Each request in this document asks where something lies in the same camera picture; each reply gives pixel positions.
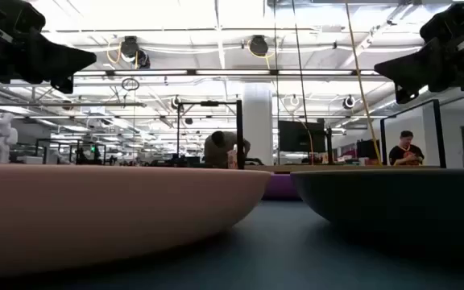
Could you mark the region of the small black monitor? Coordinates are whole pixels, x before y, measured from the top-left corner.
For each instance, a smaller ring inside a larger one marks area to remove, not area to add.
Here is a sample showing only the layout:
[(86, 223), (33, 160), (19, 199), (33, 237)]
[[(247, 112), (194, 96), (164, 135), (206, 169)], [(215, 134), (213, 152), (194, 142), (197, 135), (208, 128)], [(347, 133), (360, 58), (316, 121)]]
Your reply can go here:
[(370, 160), (377, 159), (377, 152), (372, 139), (359, 140), (356, 143), (356, 156), (358, 158), (368, 158)]

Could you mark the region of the thin black metal frame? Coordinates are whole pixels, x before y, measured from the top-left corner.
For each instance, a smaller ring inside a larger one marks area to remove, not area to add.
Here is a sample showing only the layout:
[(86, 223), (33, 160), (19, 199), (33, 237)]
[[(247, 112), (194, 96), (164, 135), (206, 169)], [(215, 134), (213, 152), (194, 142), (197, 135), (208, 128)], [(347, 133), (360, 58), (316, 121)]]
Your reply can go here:
[[(238, 157), (238, 166), (240, 168), (244, 168), (244, 142), (243, 142), (243, 116), (242, 116), (242, 101), (237, 100), (235, 102), (232, 101), (180, 101), (180, 104), (185, 106), (188, 105), (190, 107), (193, 106), (202, 106), (202, 107), (216, 107), (216, 106), (225, 106), (227, 108), (230, 105), (236, 106), (235, 117), (236, 117), (236, 134), (237, 134), (237, 157)], [(176, 156), (180, 157), (180, 120), (181, 120), (181, 112), (176, 112)]]

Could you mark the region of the grey metal beam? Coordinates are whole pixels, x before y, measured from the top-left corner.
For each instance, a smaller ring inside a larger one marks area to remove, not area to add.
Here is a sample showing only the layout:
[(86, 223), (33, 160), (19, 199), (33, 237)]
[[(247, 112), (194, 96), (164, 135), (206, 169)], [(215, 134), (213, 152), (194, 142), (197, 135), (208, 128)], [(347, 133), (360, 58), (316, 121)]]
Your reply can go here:
[(17, 107), (82, 107), (82, 106), (139, 106), (146, 107), (142, 102), (98, 102), (98, 103), (0, 103), (0, 106), (17, 106)]

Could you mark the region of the black dish rack frame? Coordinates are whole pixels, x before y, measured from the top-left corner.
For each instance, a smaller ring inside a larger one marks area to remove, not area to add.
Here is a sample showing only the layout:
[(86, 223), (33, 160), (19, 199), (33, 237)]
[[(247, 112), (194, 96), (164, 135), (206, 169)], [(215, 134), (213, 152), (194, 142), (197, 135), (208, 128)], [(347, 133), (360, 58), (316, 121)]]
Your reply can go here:
[[(390, 118), (396, 118), (401, 114), (405, 114), (411, 110), (420, 108), (427, 104), (433, 106), (433, 119), (435, 124), (435, 130), (437, 135), (437, 154), (439, 159), (438, 168), (447, 168), (446, 157), (445, 157), (445, 142), (443, 136), (443, 128), (441, 121), (441, 105), (438, 99), (429, 99), (418, 105), (408, 107), (406, 110), (402, 110), (398, 113), (382, 117), (379, 121), (379, 134), (380, 134), (380, 145), (379, 153), (383, 154), (382, 159), (379, 161), (380, 165), (370, 165), (368, 168), (385, 168), (387, 166), (387, 148), (386, 148), (386, 129), (385, 121)], [(277, 174), (288, 174), (290, 172), (311, 172), (319, 170), (340, 170), (340, 169), (349, 169), (349, 168), (358, 168), (356, 166), (346, 166), (346, 165), (337, 165), (333, 163), (327, 163), (326, 165), (245, 165), (245, 158), (242, 155), (242, 133), (243, 133), (243, 124), (242, 124), (242, 112), (238, 113), (237, 117), (237, 134), (239, 137), (238, 149), (240, 152), (237, 154), (238, 158), (238, 168), (246, 169), (251, 171), (263, 171), (263, 172), (274, 172)]]

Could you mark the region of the large black monitor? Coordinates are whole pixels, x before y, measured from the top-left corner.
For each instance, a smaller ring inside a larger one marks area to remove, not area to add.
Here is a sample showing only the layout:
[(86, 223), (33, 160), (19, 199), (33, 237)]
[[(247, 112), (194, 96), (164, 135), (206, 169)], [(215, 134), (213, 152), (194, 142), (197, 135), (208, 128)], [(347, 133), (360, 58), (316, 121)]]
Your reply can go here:
[(279, 149), (283, 152), (326, 151), (323, 123), (278, 121)]

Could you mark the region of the long ceiling light bar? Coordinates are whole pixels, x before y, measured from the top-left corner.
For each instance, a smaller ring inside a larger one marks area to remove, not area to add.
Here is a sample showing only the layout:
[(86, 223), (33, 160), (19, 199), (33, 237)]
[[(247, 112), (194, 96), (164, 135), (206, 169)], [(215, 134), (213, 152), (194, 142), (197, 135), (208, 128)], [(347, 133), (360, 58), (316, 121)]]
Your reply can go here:
[(153, 70), (87, 70), (75, 77), (167, 77), (167, 76), (318, 76), (353, 77), (353, 69), (153, 69)]

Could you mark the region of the person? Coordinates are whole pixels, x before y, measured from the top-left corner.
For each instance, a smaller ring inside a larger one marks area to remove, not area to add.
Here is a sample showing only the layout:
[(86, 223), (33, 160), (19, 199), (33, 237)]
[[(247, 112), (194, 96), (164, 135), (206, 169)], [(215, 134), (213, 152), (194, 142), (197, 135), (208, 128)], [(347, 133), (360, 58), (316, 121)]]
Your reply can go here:
[(212, 168), (228, 168), (228, 152), (234, 149), (238, 136), (231, 131), (214, 131), (205, 139), (204, 161)]
[(400, 133), (400, 141), (394, 146), (388, 155), (391, 166), (415, 166), (422, 165), (424, 154), (422, 150), (412, 144), (413, 133), (410, 130), (403, 130)]

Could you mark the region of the magenta plate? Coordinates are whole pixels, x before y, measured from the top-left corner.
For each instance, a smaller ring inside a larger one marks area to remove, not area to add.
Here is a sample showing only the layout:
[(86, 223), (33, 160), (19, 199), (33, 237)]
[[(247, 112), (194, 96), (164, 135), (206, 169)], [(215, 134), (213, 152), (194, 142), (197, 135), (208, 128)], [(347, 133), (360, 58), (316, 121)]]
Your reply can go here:
[(267, 201), (300, 201), (289, 174), (272, 174), (267, 183), (263, 199)]

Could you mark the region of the dark grey plate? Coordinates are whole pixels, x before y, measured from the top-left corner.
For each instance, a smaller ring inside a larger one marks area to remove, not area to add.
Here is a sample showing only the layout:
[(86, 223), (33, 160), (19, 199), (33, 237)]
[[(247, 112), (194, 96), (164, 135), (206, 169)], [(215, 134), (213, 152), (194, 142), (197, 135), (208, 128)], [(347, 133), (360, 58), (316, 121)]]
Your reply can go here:
[(464, 169), (294, 172), (301, 199), (339, 230), (391, 251), (464, 256)]

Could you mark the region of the peach plate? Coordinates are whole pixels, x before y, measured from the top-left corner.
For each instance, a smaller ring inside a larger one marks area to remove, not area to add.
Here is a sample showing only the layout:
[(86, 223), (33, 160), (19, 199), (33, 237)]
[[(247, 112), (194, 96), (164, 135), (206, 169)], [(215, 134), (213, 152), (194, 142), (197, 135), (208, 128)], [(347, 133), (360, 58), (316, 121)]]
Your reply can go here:
[(261, 200), (269, 172), (0, 164), (0, 278), (208, 238)]

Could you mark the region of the white column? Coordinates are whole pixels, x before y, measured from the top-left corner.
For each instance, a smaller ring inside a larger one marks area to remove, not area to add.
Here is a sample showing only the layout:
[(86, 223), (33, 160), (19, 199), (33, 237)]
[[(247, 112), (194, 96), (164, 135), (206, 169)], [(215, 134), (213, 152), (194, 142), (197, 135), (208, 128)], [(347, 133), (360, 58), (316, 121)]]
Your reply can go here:
[(242, 94), (243, 135), (249, 158), (273, 165), (272, 92), (268, 83), (246, 83)]

